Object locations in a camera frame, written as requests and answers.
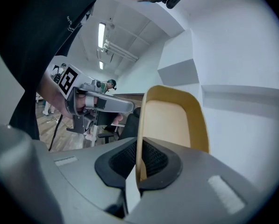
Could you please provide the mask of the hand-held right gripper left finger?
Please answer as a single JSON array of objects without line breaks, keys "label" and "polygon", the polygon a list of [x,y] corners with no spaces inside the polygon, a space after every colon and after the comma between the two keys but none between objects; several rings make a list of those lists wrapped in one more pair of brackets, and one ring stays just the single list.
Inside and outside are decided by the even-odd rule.
[{"label": "hand-held right gripper left finger", "polygon": [[100,155],[131,141],[49,152],[45,143],[0,126],[0,186],[26,224],[139,224],[118,217],[124,192],[107,186],[94,168]]}]

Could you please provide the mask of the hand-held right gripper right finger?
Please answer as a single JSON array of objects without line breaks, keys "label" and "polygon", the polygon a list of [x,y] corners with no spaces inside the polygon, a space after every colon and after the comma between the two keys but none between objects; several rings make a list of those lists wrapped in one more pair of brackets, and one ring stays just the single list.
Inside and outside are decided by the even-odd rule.
[{"label": "hand-held right gripper right finger", "polygon": [[183,168],[164,189],[143,192],[125,220],[132,224],[245,224],[267,196],[242,175],[200,150],[150,138],[179,156]]}]

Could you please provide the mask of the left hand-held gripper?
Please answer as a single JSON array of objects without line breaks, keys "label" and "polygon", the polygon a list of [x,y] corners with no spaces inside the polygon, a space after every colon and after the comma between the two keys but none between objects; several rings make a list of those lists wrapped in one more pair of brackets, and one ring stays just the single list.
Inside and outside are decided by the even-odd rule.
[{"label": "left hand-held gripper", "polygon": [[[83,134],[89,130],[97,120],[97,111],[128,113],[134,110],[133,102],[103,94],[101,81],[87,76],[71,64],[67,64],[58,75],[57,85],[65,98],[66,109],[72,115],[73,127],[67,129],[70,132]],[[76,108],[79,95],[86,98],[82,110]]]}]

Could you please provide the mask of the yellow plastic tray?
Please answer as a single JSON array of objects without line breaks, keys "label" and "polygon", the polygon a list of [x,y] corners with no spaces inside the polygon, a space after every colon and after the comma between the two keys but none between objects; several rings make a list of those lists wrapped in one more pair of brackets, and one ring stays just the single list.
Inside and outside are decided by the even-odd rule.
[{"label": "yellow plastic tray", "polygon": [[136,145],[136,183],[147,179],[143,139],[154,138],[209,153],[209,137],[201,105],[191,93],[156,85],[144,94]]}]

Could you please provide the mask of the person's left forearm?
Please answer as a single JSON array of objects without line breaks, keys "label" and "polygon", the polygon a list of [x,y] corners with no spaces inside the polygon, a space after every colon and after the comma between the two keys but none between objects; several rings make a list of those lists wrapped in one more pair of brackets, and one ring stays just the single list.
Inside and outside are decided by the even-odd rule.
[{"label": "person's left forearm", "polygon": [[65,98],[47,70],[44,72],[36,91],[44,100],[60,111],[63,116],[71,118],[65,107]]}]

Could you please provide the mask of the person's left hand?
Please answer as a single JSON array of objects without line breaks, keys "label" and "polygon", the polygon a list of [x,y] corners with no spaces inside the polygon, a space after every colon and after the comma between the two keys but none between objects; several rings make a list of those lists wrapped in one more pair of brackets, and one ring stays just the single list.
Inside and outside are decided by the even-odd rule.
[{"label": "person's left hand", "polygon": [[[72,115],[69,114],[69,112],[66,109],[65,105],[65,98],[62,94],[57,94],[55,97],[55,103],[54,107],[57,108],[60,113],[67,118],[72,119]],[[86,95],[78,95],[77,101],[76,101],[76,109],[77,110],[82,110],[86,105]],[[123,117],[121,114],[118,114],[115,119],[112,121],[112,124],[117,125],[119,124],[120,121],[122,121]]]}]

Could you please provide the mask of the black office chair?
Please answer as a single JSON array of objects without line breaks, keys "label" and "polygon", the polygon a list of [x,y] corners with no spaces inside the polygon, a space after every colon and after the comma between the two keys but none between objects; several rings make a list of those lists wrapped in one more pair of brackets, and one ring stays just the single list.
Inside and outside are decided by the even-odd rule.
[{"label": "black office chair", "polygon": [[140,111],[141,107],[137,107],[131,114],[128,115],[125,126],[123,127],[121,133],[116,130],[116,128],[119,128],[118,126],[110,125],[104,128],[106,131],[105,133],[97,134],[97,137],[100,139],[105,139],[106,144],[109,143],[109,138],[115,137],[116,135],[118,140],[136,137],[139,127]]}]

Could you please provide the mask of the white ceiling pipes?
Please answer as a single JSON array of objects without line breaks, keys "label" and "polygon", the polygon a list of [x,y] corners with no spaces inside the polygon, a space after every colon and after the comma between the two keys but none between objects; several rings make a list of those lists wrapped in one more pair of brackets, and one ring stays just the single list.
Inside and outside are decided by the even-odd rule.
[{"label": "white ceiling pipes", "polygon": [[126,58],[129,61],[132,61],[134,63],[136,61],[138,61],[138,59],[139,59],[137,56],[131,54],[127,50],[119,47],[118,45],[116,45],[113,42],[110,42],[108,40],[106,40],[106,42],[104,43],[103,49],[105,49],[107,51],[110,51],[110,52],[112,52],[114,54],[117,54],[117,55],[121,56],[122,58]]}]

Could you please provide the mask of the long ceiling light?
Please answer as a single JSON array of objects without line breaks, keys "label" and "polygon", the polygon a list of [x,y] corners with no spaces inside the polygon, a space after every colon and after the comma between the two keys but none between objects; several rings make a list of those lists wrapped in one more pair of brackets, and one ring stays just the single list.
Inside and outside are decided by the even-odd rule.
[{"label": "long ceiling light", "polygon": [[105,35],[106,25],[104,23],[99,23],[98,26],[98,47],[103,48],[104,45],[104,35]]}]

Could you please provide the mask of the person's black shirt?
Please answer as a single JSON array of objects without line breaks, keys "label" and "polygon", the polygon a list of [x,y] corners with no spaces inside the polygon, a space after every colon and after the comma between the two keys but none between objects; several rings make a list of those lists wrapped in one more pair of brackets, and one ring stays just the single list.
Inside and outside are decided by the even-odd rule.
[{"label": "person's black shirt", "polygon": [[96,0],[0,0],[0,55],[24,89],[10,125],[39,139],[36,90],[49,63]]}]

